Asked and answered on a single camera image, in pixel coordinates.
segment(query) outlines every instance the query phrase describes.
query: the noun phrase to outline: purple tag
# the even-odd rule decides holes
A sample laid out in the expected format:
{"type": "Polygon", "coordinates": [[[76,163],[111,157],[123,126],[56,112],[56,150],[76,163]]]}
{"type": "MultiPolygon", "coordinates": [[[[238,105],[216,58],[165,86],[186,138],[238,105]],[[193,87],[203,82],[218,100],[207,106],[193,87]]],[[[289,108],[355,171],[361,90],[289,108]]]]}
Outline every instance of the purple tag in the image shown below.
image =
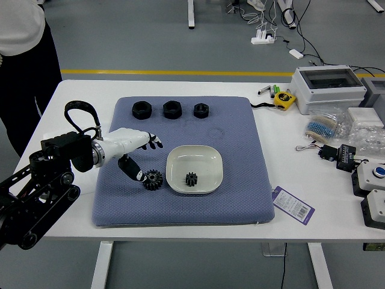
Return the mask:
{"type": "Polygon", "coordinates": [[[305,226],[315,211],[314,208],[279,186],[273,190],[273,204],[305,226]]]}

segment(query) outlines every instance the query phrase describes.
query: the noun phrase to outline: tape measure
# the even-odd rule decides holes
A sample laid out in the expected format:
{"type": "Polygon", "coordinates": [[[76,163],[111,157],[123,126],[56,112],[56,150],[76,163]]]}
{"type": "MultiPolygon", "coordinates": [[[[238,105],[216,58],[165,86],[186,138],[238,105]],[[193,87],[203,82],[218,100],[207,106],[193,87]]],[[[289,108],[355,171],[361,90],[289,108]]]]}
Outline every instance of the tape measure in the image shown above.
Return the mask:
{"type": "Polygon", "coordinates": [[[278,92],[274,97],[274,104],[283,106],[287,110],[297,98],[288,92],[278,92]]]}

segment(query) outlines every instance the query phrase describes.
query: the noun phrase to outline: person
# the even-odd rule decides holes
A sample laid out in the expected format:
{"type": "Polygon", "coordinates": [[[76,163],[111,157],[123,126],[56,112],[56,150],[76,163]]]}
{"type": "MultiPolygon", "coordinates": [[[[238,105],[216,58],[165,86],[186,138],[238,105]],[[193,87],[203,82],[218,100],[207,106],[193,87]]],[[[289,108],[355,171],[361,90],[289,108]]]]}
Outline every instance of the person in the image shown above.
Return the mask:
{"type": "Polygon", "coordinates": [[[0,0],[0,118],[21,157],[62,81],[51,29],[36,0],[0,0]]]}

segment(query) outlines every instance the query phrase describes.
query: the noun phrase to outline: black hex nut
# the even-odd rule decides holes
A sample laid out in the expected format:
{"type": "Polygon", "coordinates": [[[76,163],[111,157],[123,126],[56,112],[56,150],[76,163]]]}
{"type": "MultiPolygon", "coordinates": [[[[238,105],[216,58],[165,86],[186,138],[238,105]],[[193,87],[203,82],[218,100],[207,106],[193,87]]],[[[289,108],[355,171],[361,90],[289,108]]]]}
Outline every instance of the black hex nut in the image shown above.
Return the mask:
{"type": "Polygon", "coordinates": [[[207,104],[195,104],[194,116],[204,119],[209,116],[209,106],[207,104]]]}
{"type": "Polygon", "coordinates": [[[163,114],[166,119],[177,119],[182,115],[182,106],[179,101],[168,101],[163,105],[163,114]]]}
{"type": "Polygon", "coordinates": [[[148,119],[151,113],[152,107],[147,101],[138,101],[132,106],[132,115],[137,119],[148,119]]]}

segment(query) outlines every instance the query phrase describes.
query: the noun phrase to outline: white bowl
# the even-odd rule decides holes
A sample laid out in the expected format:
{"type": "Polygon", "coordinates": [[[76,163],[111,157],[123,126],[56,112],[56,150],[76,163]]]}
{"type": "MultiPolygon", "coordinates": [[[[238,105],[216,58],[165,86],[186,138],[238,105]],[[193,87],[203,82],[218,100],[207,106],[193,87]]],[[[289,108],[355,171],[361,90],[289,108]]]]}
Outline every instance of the white bowl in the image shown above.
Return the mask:
{"type": "Polygon", "coordinates": [[[167,157],[166,180],[170,187],[183,194],[208,194],[223,180],[220,153],[210,146],[178,146],[167,157]],[[186,175],[195,173],[197,184],[189,187],[186,175]]]}

